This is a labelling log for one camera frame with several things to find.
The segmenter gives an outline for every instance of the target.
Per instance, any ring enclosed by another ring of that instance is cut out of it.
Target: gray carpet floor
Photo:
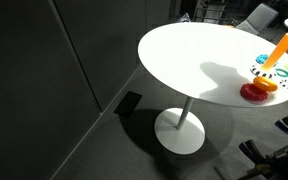
[[[277,43],[285,29],[267,30]],[[128,91],[143,95],[130,118],[114,113]],[[53,178],[55,180],[233,180],[254,164],[238,145],[253,139],[263,154],[288,144],[276,120],[288,116],[288,101],[263,108],[233,108],[195,100],[191,112],[202,122],[206,140],[190,155],[176,155],[157,141],[153,125],[160,112],[184,106],[186,96],[156,80],[143,66]]]

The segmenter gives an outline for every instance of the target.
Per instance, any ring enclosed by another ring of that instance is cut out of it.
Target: white chair
[[[183,23],[183,22],[191,22],[190,16],[188,13],[184,14],[178,21],[177,23]]]
[[[235,28],[259,35],[278,15],[278,12],[261,3],[256,9]]]

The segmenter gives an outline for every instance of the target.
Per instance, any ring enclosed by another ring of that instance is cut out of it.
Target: black chair
[[[276,121],[275,125],[288,135],[288,116]],[[253,140],[242,142],[239,148],[255,164],[255,167],[238,180],[247,180],[258,175],[263,175],[268,180],[288,180],[288,145],[265,157],[257,149]]]
[[[236,26],[238,22],[231,18],[225,10],[227,3],[219,1],[202,1],[201,6],[196,6],[193,21],[211,24],[226,24]]]

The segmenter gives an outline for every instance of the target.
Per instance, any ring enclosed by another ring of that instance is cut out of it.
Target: chair
[[[259,35],[278,15],[278,12],[261,3],[255,10],[235,28]]]
[[[191,22],[188,13],[184,14],[179,20],[177,20],[177,23],[184,23],[184,22]]]
[[[225,11],[227,3],[218,1],[202,1],[201,4],[197,4],[193,16],[193,20],[201,19],[201,22],[211,24],[231,24],[233,21],[231,18],[226,18],[227,12]]]
[[[276,121],[275,126],[288,135],[288,116]],[[288,179],[288,145],[269,156],[263,156],[253,140],[242,142],[239,148],[255,164],[255,167],[238,180],[248,180],[258,175],[263,175],[268,180]]]

